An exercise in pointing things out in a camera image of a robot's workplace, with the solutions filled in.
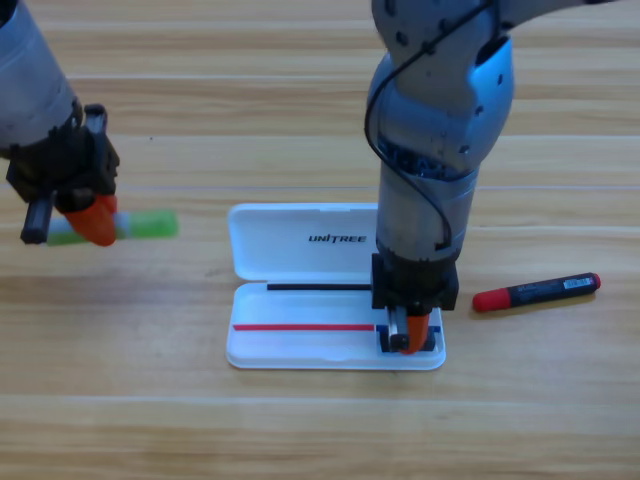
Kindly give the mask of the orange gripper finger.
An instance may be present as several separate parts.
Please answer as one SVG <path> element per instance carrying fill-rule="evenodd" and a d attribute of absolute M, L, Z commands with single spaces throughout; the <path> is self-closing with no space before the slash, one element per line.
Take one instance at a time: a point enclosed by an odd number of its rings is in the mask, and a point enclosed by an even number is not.
<path fill-rule="evenodd" d="M 428 338 L 429 317 L 429 314 L 407 317 L 408 340 L 406 346 L 401 349 L 402 354 L 415 354 L 423 348 Z"/>
<path fill-rule="evenodd" d="M 117 209 L 118 201 L 115 195 L 96 195 L 90 206 L 64 213 L 64 217 L 83 239 L 101 247 L 108 247 L 116 241 Z"/>

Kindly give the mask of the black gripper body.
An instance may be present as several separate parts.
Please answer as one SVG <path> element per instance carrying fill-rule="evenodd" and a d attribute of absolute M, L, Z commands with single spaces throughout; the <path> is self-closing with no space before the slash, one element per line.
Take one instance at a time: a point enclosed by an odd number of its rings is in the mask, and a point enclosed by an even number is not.
<path fill-rule="evenodd" d="M 406 346 L 408 316 L 455 308 L 459 292 L 456 260 L 455 255 L 436 261 L 372 255 L 372 307 L 387 312 L 387 345 L 391 350 Z"/>
<path fill-rule="evenodd" d="M 120 158 L 107 124 L 103 105 L 74 103 L 71 116 L 43 139 L 5 148 L 6 179 L 28 205 L 23 243 L 47 242 L 53 211 L 64 216 L 90 206 L 96 195 L 115 195 Z"/>

